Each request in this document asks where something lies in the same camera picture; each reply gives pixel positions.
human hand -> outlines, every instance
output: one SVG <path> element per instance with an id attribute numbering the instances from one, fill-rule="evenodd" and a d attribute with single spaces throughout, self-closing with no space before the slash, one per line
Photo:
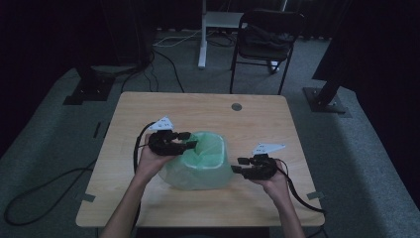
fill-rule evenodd
<path id="1" fill-rule="evenodd" d="M 277 167 L 282 170 L 280 160 L 275 160 Z M 268 180 L 251 180 L 251 182 L 262 186 L 263 190 L 274 201 L 276 205 L 284 202 L 289 203 L 290 195 L 287 186 L 287 177 L 284 172 L 277 171 L 273 177 Z"/>
<path id="2" fill-rule="evenodd" d="M 151 134 L 146 134 L 145 145 L 149 143 L 150 136 Z M 135 179 L 149 182 L 161 170 L 166 162 L 173 160 L 174 158 L 176 158 L 176 156 L 159 156 L 152 152 L 149 146 L 143 146 Z"/>

desk leg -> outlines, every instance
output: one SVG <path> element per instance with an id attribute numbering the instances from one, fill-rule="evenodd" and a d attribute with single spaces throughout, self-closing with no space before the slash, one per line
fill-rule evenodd
<path id="1" fill-rule="evenodd" d="M 203 69 L 206 66 L 206 54 L 207 54 L 207 40 L 206 40 L 206 0 L 203 0 L 202 6 L 202 16 L 201 16 L 201 46 L 200 46 L 200 56 L 198 59 L 198 68 Z"/>

metal stand base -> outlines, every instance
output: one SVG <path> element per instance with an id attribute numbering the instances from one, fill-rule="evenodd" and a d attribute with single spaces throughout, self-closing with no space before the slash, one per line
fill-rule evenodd
<path id="1" fill-rule="evenodd" d="M 114 84 L 115 77 L 96 75 L 97 83 L 92 85 L 80 80 L 71 96 L 67 96 L 63 105 L 81 105 L 83 101 L 106 101 Z"/>
<path id="2" fill-rule="evenodd" d="M 351 118 L 348 108 L 344 107 L 340 101 L 340 98 L 335 95 L 333 100 L 328 105 L 322 105 L 319 103 L 317 96 L 321 88 L 317 87 L 304 87 L 303 92 L 305 93 L 306 99 L 313 112 L 328 112 L 337 113 L 340 117 Z"/>

wooden table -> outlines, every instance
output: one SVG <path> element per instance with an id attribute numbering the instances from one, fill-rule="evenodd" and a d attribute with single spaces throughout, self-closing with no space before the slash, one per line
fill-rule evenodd
<path id="1" fill-rule="evenodd" d="M 235 111 L 232 104 L 240 103 Z M 299 195 L 320 207 L 306 194 L 315 191 L 312 177 L 287 106 L 277 95 L 224 95 L 194 93 L 125 92 L 111 121 L 86 194 L 76 217 L 82 227 L 103 227 L 133 177 L 136 138 L 150 122 L 167 115 L 175 132 L 211 131 L 227 140 L 229 162 L 251 157 L 258 143 L 285 144 L 269 154 L 284 160 Z M 293 197 L 303 226 L 324 223 Z M 137 225 L 143 227 L 277 226 L 277 211 L 260 185 L 234 175 L 222 189 L 185 191 L 171 187 L 159 176 L 148 184 Z"/>

black cable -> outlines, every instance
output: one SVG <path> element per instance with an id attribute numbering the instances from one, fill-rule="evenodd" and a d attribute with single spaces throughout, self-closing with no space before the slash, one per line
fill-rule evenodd
<path id="1" fill-rule="evenodd" d="M 165 59 L 169 60 L 169 62 L 170 62 L 170 63 L 172 64 L 172 66 L 173 66 L 173 70 L 174 70 L 174 72 L 175 72 L 176 80 L 178 81 L 179 87 L 181 88 L 181 91 L 182 91 L 182 92 L 185 92 L 185 91 L 184 91 L 184 89 L 183 89 L 183 87 L 182 87 L 181 82 L 179 81 L 178 72 L 176 71 L 176 66 L 175 66 L 175 64 L 173 63 L 173 61 L 172 61 L 169 57 L 165 56 L 164 54 L 162 54 L 162 53 L 160 53 L 160 52 L 157 52 L 156 50 L 154 50 L 154 52 L 156 52 L 158 55 L 160 55 L 160 56 L 164 57 Z"/>
<path id="2" fill-rule="evenodd" d="M 155 82 L 157 83 L 157 92 L 158 92 L 158 78 L 155 75 L 155 67 L 154 67 L 154 64 L 152 62 L 151 62 L 151 67 L 152 67 L 151 75 L 155 78 Z"/>
<path id="3" fill-rule="evenodd" d="M 47 216 L 60 202 L 61 202 L 61 200 L 65 197 L 65 195 L 70 191 L 70 189 L 74 186 L 74 184 L 80 179 L 80 177 L 86 172 L 86 171 L 90 171 L 90 172 L 92 172 L 93 170 L 92 169 L 90 169 L 90 167 L 94 164 L 96 162 L 96 160 L 94 160 L 94 161 L 92 161 L 88 166 L 86 166 L 85 168 L 77 168 L 77 169 L 73 169 L 73 170 L 71 170 L 71 171 L 68 171 L 68 172 L 65 172 L 65 173 L 63 173 L 63 174 L 61 174 L 61 175 L 59 175 L 59 176 L 57 176 L 57 177 L 55 177 L 55 178 L 53 178 L 53 179 L 51 179 L 50 181 L 47 181 L 46 183 L 44 183 L 44 184 L 41 184 L 41 185 L 38 185 L 38 186 L 36 186 L 36 187 L 34 187 L 34 188 L 31 188 L 31 189 L 29 189 L 29 190 L 27 190 L 27 191 L 24 191 L 24 192 L 22 192 L 21 194 L 19 194 L 19 195 L 17 195 L 15 198 L 13 198 L 10 202 L 9 202 L 9 204 L 7 204 L 7 206 L 6 206 L 6 209 L 5 209 L 5 211 L 4 211 L 4 215 L 3 215 L 3 217 L 4 217 L 4 220 L 6 221 L 6 223 L 8 223 L 9 225 L 13 225 L 13 226 L 25 226 L 25 225 L 29 225 L 29 224 L 33 224 L 33 223 L 35 223 L 35 222 L 37 222 L 37 221 L 39 221 L 39 220 L 41 220 L 42 218 L 44 218 L 45 216 Z M 25 197 L 27 197 L 27 196 L 29 196 L 31 193 L 34 193 L 34 192 L 36 192 L 37 190 L 39 190 L 39 189 L 41 189 L 41 188 L 43 188 L 43 187 L 45 187 L 45 186 L 47 186 L 47 185 L 49 185 L 50 183 L 52 183 L 52 182 L 54 182 L 54 181 L 56 181 L 57 179 L 60 179 L 60 178 L 62 178 L 62 177 L 64 177 L 64 176 L 67 176 L 67 175 L 69 175 L 69 174 L 71 174 L 71 173 L 74 173 L 74 172 L 78 172 L 78 171 L 81 171 L 81 173 L 74 179 L 74 181 L 70 184 L 70 186 L 65 190 L 65 192 L 55 201 L 55 203 L 46 211 L 46 212 L 44 212 L 42 215 L 40 215 L 40 216 L 38 216 L 38 217 L 36 217 L 36 218 L 34 218 L 34 219 L 32 219 L 32 220 L 29 220 L 29 221 L 25 221 L 25 222 L 17 222 L 17 221 L 13 221 L 11 218 L 10 218 L 10 209 L 13 207 L 13 205 L 15 204 L 15 202 L 17 202 L 19 199 L 23 199 L 23 198 L 25 198 Z"/>
<path id="4" fill-rule="evenodd" d="M 287 183 L 288 183 L 288 185 L 289 185 L 289 188 L 290 188 L 290 191 L 291 191 L 291 193 L 293 194 L 293 196 L 294 196 L 294 198 L 296 198 L 296 200 L 297 201 L 299 201 L 300 202 L 300 204 L 302 204 L 302 205 L 304 205 L 304 206 L 306 206 L 307 208 L 309 208 L 309 209 L 311 209 L 311 210 L 313 210 L 313 211 L 317 211 L 317 212 L 320 212 L 320 213 L 323 213 L 324 215 L 325 214 L 327 214 L 327 211 L 326 210 L 324 210 L 324 209 L 320 209 L 320 208 L 317 208 L 317 207 L 314 207 L 314 206 L 312 206 L 312 205 L 310 205 L 310 204 L 308 204 L 308 203 L 306 203 L 304 200 L 302 200 L 302 198 L 300 198 L 300 196 L 297 194 L 297 192 L 296 192 L 296 188 L 294 187 L 294 184 L 293 184 L 293 181 L 291 180 L 291 178 L 290 178 L 290 176 L 288 175 L 288 173 L 285 173 L 281 168 L 279 168 L 278 166 L 276 166 L 277 167 L 277 170 L 278 171 L 280 171 L 286 178 L 287 178 Z"/>
<path id="5" fill-rule="evenodd" d="M 300 196 L 297 194 L 297 192 L 296 192 L 296 188 L 294 187 L 294 184 L 293 184 L 293 181 L 291 180 L 291 178 L 289 177 L 289 175 L 288 175 L 288 167 L 287 167 L 287 164 L 284 162 L 284 161 L 282 161 L 282 160 L 280 160 L 280 159 L 277 159 L 278 161 L 280 161 L 282 164 L 284 164 L 285 165 L 285 167 L 286 167 L 286 172 L 284 172 L 281 168 L 279 168 L 279 167 L 277 167 L 277 170 L 278 171 L 280 171 L 285 177 L 286 177 L 286 179 L 287 179 L 287 183 L 288 183 L 288 185 L 289 185 L 289 188 L 290 188 L 290 192 L 293 194 L 293 196 L 296 198 L 296 200 L 297 201 L 299 201 L 302 205 L 304 205 L 304 206 L 306 206 L 307 208 L 309 208 L 309 209 L 311 209 L 311 210 L 313 210 L 313 211 L 316 211 L 316 212 L 320 212 L 320 213 L 323 213 L 324 214 L 324 216 L 326 216 L 327 215 L 327 211 L 326 210 L 324 210 L 324 209 L 320 209 L 320 208 L 317 208 L 317 207 L 314 207 L 314 206 L 311 206 L 311 205 L 309 205 L 308 203 L 306 203 L 304 200 L 302 200 L 302 198 L 300 198 Z M 319 230 L 318 231 L 316 231 L 314 234 L 312 234 L 312 235 L 309 235 L 307 238 L 312 238 L 312 237 L 315 237 L 315 236 L 317 236 L 318 234 L 320 234 L 321 232 L 323 232 L 324 233 L 324 235 L 328 238 L 328 235 L 327 235 L 327 232 L 325 231 L 325 229 L 324 229 L 324 225 L 321 225 L 320 226 L 320 228 L 319 228 Z"/>
<path id="6" fill-rule="evenodd" d="M 135 145 L 134 152 L 133 152 L 133 168 L 134 168 L 134 174 L 136 173 L 137 167 L 138 167 L 138 165 L 139 165 L 139 164 L 137 163 L 137 157 L 138 157 L 138 155 L 139 155 L 139 149 L 140 149 L 141 147 L 143 147 L 143 146 L 146 146 L 146 145 L 147 145 L 147 144 L 144 144 L 144 145 L 142 145 L 142 146 L 140 145 L 140 142 L 142 142 L 142 137 L 143 137 L 143 134 L 145 134 L 145 131 L 146 131 L 146 130 L 150 127 L 150 126 L 152 126 L 153 124 L 155 124 L 155 122 L 151 122 L 151 123 L 149 123 L 148 125 L 146 125 L 146 126 L 145 126 L 145 128 L 143 128 L 142 132 L 140 132 L 140 135 L 137 137 L 137 140 L 136 140 L 136 145 Z M 142 205 L 142 202 L 140 202 L 140 203 L 139 203 L 139 206 L 137 207 L 137 212 L 136 212 L 136 216 L 135 216 L 134 221 L 133 221 L 132 230 L 135 228 L 136 223 L 137 223 L 137 220 L 139 219 L 141 205 Z"/>
<path id="7" fill-rule="evenodd" d="M 312 235 L 307 236 L 306 238 L 312 238 L 312 237 L 315 237 L 315 236 L 317 236 L 317 235 L 321 234 L 321 232 L 322 232 L 322 233 L 324 233 L 324 236 L 328 238 L 328 234 L 327 234 L 327 232 L 326 232 L 326 231 L 325 231 L 325 229 L 324 229 L 324 225 L 321 225 L 321 226 L 319 227 L 319 230 L 318 230 L 318 231 L 316 231 L 316 232 L 315 232 L 315 233 L 313 233 Z"/>
<path id="8" fill-rule="evenodd" d="M 130 78 L 134 75 L 134 74 L 136 74 L 136 73 L 138 73 L 137 71 L 134 71 L 134 72 L 132 72 L 130 75 L 128 75 L 127 77 L 126 77 L 126 79 L 124 79 L 124 81 L 123 81 L 123 85 L 121 85 L 121 90 L 120 90 L 120 93 L 123 93 L 124 92 L 124 86 L 126 85 L 126 83 L 130 80 Z"/>
<path id="9" fill-rule="evenodd" d="M 145 145 L 140 146 L 140 142 L 142 142 L 142 137 L 143 137 L 143 134 L 145 134 L 145 131 L 146 131 L 146 130 L 148 130 L 148 128 L 149 128 L 150 126 L 152 126 L 153 124 L 155 124 L 155 122 L 151 122 L 151 123 L 149 123 L 148 125 L 146 125 L 146 127 L 145 127 L 145 128 L 143 128 L 142 132 L 141 132 L 141 133 L 140 133 L 140 135 L 137 137 L 137 140 L 136 140 L 136 145 L 135 145 L 135 147 L 134 147 L 134 152 L 133 152 L 133 168 L 134 168 L 134 174 L 136 173 L 137 166 L 138 166 L 138 163 L 137 163 L 137 157 L 139 156 L 139 149 L 140 149 L 141 147 L 145 146 Z"/>

